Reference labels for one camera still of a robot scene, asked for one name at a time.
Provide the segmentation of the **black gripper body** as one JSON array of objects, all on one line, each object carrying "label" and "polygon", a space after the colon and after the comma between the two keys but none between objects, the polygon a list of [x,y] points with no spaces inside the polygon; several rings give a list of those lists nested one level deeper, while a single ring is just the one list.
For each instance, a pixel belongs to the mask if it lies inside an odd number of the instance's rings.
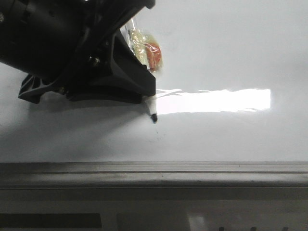
[{"label": "black gripper body", "polygon": [[0,61],[54,81],[153,0],[3,0]]}]

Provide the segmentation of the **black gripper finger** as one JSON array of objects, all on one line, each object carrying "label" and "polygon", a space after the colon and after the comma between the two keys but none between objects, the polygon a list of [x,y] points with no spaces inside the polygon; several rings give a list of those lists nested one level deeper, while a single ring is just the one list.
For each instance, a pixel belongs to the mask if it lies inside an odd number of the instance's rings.
[{"label": "black gripper finger", "polygon": [[89,85],[118,88],[142,96],[155,95],[155,77],[133,54],[122,33],[117,31],[105,42],[109,45],[102,44],[100,63],[92,69]]},{"label": "black gripper finger", "polygon": [[111,86],[89,85],[56,85],[56,82],[46,83],[42,79],[27,75],[23,80],[18,98],[27,102],[38,104],[42,95],[55,92],[64,95],[69,101],[109,100],[125,103],[140,104],[142,95],[133,91]]}]

